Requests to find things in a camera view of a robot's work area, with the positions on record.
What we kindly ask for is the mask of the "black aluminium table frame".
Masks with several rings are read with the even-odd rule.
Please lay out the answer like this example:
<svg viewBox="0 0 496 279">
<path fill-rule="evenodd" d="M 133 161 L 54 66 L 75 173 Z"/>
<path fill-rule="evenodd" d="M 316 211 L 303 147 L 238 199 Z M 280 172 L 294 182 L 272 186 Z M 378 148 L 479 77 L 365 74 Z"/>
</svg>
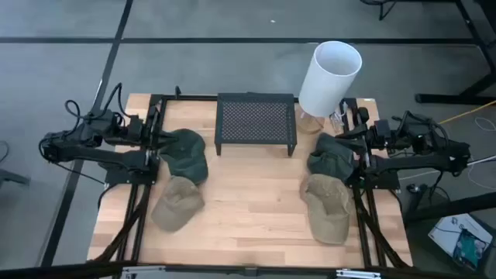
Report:
<svg viewBox="0 0 496 279">
<path fill-rule="evenodd" d="M 132 94 L 126 110 L 144 117 L 153 103 L 165 111 L 165 130 L 192 129 L 204 138 L 208 179 L 201 191 L 205 207 L 177 232 L 160 229 L 151 215 L 169 178 L 167 166 L 162 165 L 150 188 L 122 184 L 103 197 L 89 258 L 104 251 L 139 199 L 147 196 L 145 215 L 119 247 L 117 260 L 160 264 L 170 270 L 241 270 L 255 275 L 390 265 L 359 219 L 352 219 L 342 245 L 313 239 L 299 189 L 308 175 L 306 160 L 315 148 L 316 135 L 299 133 L 293 153 L 281 145 L 216 147 L 215 96 Z"/>
</svg>

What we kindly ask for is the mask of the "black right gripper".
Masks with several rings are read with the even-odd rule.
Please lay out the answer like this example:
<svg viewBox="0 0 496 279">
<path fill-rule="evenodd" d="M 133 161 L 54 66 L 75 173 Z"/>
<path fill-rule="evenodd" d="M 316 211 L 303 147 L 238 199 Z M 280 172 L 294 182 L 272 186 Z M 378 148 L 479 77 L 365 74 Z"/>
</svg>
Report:
<svg viewBox="0 0 496 279">
<path fill-rule="evenodd" d="M 336 135 L 337 139 L 346 140 L 343 145 L 358 155 L 367 154 L 369 150 L 384 150 L 391 141 L 391 129 L 387 120 L 377 120 L 372 126 L 367 108 L 352 109 L 353 129 Z"/>
</svg>

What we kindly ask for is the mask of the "grey chair leg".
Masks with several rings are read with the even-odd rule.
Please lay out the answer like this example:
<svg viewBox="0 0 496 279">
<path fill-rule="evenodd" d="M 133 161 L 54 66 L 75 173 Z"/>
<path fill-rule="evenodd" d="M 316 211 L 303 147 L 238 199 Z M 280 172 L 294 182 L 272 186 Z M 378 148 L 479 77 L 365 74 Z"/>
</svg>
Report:
<svg viewBox="0 0 496 279">
<path fill-rule="evenodd" d="M 13 173 L 11 171 L 6 171 L 0 168 L 0 187 L 5 182 L 14 182 L 17 184 L 28 185 L 30 183 L 30 179 L 28 177 L 22 176 L 20 174 Z"/>
</svg>

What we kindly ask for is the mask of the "tan baseball cap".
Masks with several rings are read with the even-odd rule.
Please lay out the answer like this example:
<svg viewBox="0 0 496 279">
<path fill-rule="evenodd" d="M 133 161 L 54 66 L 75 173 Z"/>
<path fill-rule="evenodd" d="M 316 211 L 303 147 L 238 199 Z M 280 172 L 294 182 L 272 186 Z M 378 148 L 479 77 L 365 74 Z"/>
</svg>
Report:
<svg viewBox="0 0 496 279">
<path fill-rule="evenodd" d="M 335 177 L 311 174 L 301 183 L 299 194 L 307 206 L 313 238 L 329 245 L 344 244 L 352 213 L 352 197 L 344 183 Z"/>
<path fill-rule="evenodd" d="M 184 227 L 205 206 L 198 187 L 186 177 L 173 176 L 151 213 L 152 221 L 172 233 Z"/>
</svg>

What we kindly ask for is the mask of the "round wooden lamp base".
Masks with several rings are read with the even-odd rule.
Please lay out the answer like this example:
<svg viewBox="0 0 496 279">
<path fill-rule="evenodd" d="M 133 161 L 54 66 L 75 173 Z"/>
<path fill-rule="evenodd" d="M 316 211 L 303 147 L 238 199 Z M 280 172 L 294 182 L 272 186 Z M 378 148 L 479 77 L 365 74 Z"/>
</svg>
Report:
<svg viewBox="0 0 496 279">
<path fill-rule="evenodd" d="M 319 133 L 325 124 L 325 119 L 309 115 L 302 108 L 297 108 L 295 111 L 295 121 L 297 130 L 304 134 Z"/>
</svg>

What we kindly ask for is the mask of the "black perforated metal rack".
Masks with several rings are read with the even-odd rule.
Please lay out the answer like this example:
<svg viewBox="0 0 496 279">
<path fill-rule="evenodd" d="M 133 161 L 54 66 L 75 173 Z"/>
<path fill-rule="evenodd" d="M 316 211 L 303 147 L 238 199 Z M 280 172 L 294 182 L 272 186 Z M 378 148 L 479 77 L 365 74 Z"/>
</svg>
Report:
<svg viewBox="0 0 496 279">
<path fill-rule="evenodd" d="M 217 96 L 215 150 L 222 144 L 285 145 L 292 156 L 297 141 L 292 94 L 220 93 Z"/>
</svg>

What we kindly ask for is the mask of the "silver metal bracket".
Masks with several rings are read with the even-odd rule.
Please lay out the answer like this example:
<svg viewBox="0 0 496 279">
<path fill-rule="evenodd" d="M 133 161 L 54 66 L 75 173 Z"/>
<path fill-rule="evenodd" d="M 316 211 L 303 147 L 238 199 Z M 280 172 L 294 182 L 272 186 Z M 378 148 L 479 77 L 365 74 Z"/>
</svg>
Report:
<svg viewBox="0 0 496 279">
<path fill-rule="evenodd" d="M 342 269 L 336 270 L 336 279 L 381 279 L 380 273 Z"/>
<path fill-rule="evenodd" d="M 160 265 L 124 267 L 120 279 L 136 279 L 138 275 L 165 272 L 166 267 Z"/>
</svg>

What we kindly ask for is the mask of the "green circuit board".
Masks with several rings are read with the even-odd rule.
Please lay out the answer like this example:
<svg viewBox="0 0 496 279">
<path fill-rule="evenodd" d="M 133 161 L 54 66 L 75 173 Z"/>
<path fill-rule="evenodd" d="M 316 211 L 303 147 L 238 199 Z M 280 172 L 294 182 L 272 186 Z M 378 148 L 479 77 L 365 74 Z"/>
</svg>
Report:
<svg viewBox="0 0 496 279">
<path fill-rule="evenodd" d="M 453 250 L 453 261 L 461 267 L 476 270 L 489 243 L 462 229 Z"/>
</svg>

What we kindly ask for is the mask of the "black desk leg frame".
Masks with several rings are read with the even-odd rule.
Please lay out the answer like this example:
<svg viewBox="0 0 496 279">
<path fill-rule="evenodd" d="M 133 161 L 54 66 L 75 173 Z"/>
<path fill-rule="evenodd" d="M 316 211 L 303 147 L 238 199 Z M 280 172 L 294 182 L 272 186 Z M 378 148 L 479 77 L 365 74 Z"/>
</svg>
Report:
<svg viewBox="0 0 496 279">
<path fill-rule="evenodd" d="M 479 81 L 476 81 L 470 87 L 458 95 L 433 95 L 433 94 L 416 94 L 415 100 L 423 104 L 446 104 L 446 105 L 486 105 L 487 103 L 495 103 L 496 97 L 480 96 L 480 94 L 496 85 L 496 64 L 491 58 L 488 47 L 483 41 L 481 35 L 477 31 L 476 26 L 468 11 L 464 7 L 462 0 L 454 0 L 454 3 L 460 12 L 463 21 L 472 36 L 474 45 L 481 52 L 485 59 L 489 73 L 483 76 Z"/>
</svg>

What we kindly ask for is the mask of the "dark green baseball cap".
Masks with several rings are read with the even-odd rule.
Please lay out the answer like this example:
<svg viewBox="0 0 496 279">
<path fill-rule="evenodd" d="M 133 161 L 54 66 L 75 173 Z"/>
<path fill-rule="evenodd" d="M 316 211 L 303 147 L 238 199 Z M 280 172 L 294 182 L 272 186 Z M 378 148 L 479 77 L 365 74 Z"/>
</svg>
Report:
<svg viewBox="0 0 496 279">
<path fill-rule="evenodd" d="M 176 129 L 170 135 L 173 139 L 160 148 L 161 159 L 167 162 L 172 176 L 185 177 L 199 186 L 208 178 L 205 141 L 190 129 Z"/>
<path fill-rule="evenodd" d="M 307 168 L 311 174 L 324 174 L 345 183 L 354 170 L 353 151 L 338 143 L 333 136 L 321 133 L 315 149 L 308 156 Z"/>
</svg>

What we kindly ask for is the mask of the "white cylindrical lamp shade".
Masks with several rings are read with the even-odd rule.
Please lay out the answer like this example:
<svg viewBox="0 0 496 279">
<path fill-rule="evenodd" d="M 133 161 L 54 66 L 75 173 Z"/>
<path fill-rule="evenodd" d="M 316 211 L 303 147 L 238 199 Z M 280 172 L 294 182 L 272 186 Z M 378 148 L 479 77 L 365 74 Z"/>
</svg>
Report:
<svg viewBox="0 0 496 279">
<path fill-rule="evenodd" d="M 303 112 L 319 118 L 333 114 L 362 65 L 362 57 L 353 46 L 340 41 L 320 43 L 298 95 Z"/>
</svg>

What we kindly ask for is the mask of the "black floor beam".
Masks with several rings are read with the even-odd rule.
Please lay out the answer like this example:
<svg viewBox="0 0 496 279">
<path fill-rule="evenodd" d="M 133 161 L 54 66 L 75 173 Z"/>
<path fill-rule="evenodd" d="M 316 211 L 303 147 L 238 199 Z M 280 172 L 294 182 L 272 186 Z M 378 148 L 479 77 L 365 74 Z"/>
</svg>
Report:
<svg viewBox="0 0 496 279">
<path fill-rule="evenodd" d="M 496 208 L 496 192 L 417 209 L 404 217 L 404 223 L 437 219 L 492 208 Z"/>
</svg>

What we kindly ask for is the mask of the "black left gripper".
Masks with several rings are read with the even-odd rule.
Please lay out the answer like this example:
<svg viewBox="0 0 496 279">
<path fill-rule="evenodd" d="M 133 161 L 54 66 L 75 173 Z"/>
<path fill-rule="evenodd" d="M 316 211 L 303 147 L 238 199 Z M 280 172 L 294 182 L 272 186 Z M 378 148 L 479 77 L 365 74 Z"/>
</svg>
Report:
<svg viewBox="0 0 496 279">
<path fill-rule="evenodd" d="M 138 115 L 131 115 L 129 118 L 129 141 L 132 146 L 144 146 L 151 148 L 155 137 L 155 126 L 160 113 L 155 106 L 149 107 L 144 120 Z M 166 146 L 178 141 L 177 135 L 173 132 L 160 131 L 157 134 L 158 146 Z"/>
</svg>

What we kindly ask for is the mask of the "white paper box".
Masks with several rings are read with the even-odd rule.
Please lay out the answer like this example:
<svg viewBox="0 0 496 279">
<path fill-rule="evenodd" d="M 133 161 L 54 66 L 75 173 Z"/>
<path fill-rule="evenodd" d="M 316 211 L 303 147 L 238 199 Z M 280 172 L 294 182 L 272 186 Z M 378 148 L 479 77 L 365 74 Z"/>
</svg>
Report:
<svg viewBox="0 0 496 279">
<path fill-rule="evenodd" d="M 453 250 L 462 229 L 467 229 L 479 239 L 489 243 L 489 247 L 485 250 L 479 263 L 480 266 L 484 256 L 491 248 L 496 248 L 496 243 L 494 242 L 495 238 L 471 215 L 465 213 L 442 217 L 431 229 L 428 236 L 453 259 Z"/>
</svg>

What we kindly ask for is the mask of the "black front crossbeam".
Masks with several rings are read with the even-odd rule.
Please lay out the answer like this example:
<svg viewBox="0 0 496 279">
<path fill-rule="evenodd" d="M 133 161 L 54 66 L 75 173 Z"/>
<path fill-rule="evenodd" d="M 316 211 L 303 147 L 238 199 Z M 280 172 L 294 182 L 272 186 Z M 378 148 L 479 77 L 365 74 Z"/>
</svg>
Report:
<svg viewBox="0 0 496 279">
<path fill-rule="evenodd" d="M 124 267 L 152 266 L 160 264 L 138 264 L 134 261 L 100 262 L 89 261 L 87 263 L 57 265 L 49 267 L 27 267 L 21 269 L 0 270 L 0 279 L 88 279 L 107 277 L 122 273 Z M 240 274 L 246 276 L 257 276 L 265 274 L 288 274 L 288 275 L 332 275 L 336 276 L 336 270 L 362 270 L 380 273 L 382 279 L 496 279 L 477 274 L 444 274 L 434 271 L 424 271 L 413 267 L 394 268 L 371 266 L 364 268 L 305 268 L 305 267 L 249 267 L 249 266 L 211 266 L 211 265 L 182 265 L 169 264 L 165 266 L 170 272 L 192 272 L 213 274 Z"/>
</svg>

